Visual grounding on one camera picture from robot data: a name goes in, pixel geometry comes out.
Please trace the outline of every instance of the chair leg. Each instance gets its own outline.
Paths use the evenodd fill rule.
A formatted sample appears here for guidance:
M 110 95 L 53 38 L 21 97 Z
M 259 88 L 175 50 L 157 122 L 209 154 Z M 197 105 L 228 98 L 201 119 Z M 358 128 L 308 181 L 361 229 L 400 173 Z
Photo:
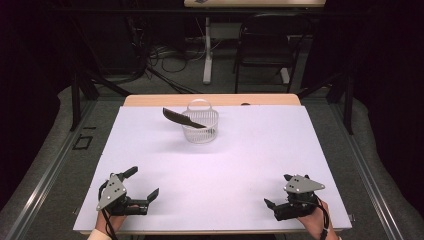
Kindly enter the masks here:
M 289 79 L 289 84 L 287 84 L 287 91 L 286 91 L 287 93 L 290 93 L 290 89 L 291 89 L 291 85 L 293 83 L 293 77 L 294 77 L 295 70 L 296 70 L 296 63 L 290 69 L 290 79 Z
M 236 81 L 234 86 L 234 93 L 238 93 L 238 80 L 239 80 L 239 72 L 240 72 L 240 65 L 237 63 L 234 65 L 236 70 Z

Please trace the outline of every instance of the knife blade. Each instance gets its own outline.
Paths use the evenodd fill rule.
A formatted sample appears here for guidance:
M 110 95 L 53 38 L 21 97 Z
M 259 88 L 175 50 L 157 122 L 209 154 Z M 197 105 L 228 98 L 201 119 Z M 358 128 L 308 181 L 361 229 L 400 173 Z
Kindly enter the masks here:
M 206 128 L 206 126 L 204 126 L 202 124 L 191 121 L 190 117 L 183 115 L 181 113 L 174 112 L 174 111 L 169 110 L 167 108 L 163 108 L 163 115 L 167 119 L 169 119 L 173 122 L 179 123 L 179 124 L 191 126 L 191 127 L 194 127 L 194 128 Z

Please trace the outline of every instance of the metal mesh basket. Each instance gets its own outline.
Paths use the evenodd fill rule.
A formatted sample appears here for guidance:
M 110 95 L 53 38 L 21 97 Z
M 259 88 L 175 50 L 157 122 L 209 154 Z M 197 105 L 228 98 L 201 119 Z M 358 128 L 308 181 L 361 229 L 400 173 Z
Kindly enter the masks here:
M 196 106 L 198 109 L 193 109 L 195 103 L 207 103 L 207 109 L 202 104 Z M 218 134 L 218 117 L 217 111 L 212 109 L 212 105 L 204 99 L 195 99 L 187 105 L 187 110 L 182 113 L 188 116 L 191 121 L 200 123 L 206 128 L 194 128 L 186 125 L 182 125 L 184 135 L 189 142 L 192 143 L 207 143 L 216 138 Z

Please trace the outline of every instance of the table leg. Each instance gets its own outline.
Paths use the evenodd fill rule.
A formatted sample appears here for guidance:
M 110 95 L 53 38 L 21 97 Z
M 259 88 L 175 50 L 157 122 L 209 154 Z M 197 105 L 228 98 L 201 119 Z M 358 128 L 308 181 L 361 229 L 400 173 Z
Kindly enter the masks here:
M 212 73 L 212 51 L 211 51 L 211 28 L 210 28 L 210 19 L 206 17 L 206 59 L 205 59 L 205 70 L 203 73 L 203 84 L 211 83 L 211 73 Z

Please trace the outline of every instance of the desk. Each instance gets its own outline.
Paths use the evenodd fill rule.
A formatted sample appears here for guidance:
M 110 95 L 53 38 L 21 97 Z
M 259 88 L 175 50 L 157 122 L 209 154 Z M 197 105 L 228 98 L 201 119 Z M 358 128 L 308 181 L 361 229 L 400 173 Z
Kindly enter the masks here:
M 220 114 L 218 136 L 189 143 L 162 107 L 182 112 L 203 98 Z M 124 181 L 128 196 L 158 198 L 146 216 L 130 216 L 123 234 L 248 234 L 303 231 L 295 219 L 275 220 L 263 199 L 283 203 L 283 175 L 309 174 L 326 185 L 317 194 L 331 206 L 336 230 L 351 228 L 312 123 L 293 94 L 129 96 L 99 160 L 74 230 L 94 227 L 97 191 L 110 173 L 138 166 Z
M 208 0 L 204 3 L 198 3 L 195 0 L 185 0 L 184 6 L 191 8 L 317 8 L 324 7 L 325 1 L 326 0 Z M 205 39 L 206 59 L 205 70 L 203 72 L 203 83 L 210 84 L 213 54 L 211 52 L 211 22 L 209 17 L 206 17 Z M 287 69 L 282 71 L 281 74 L 283 79 L 288 78 Z

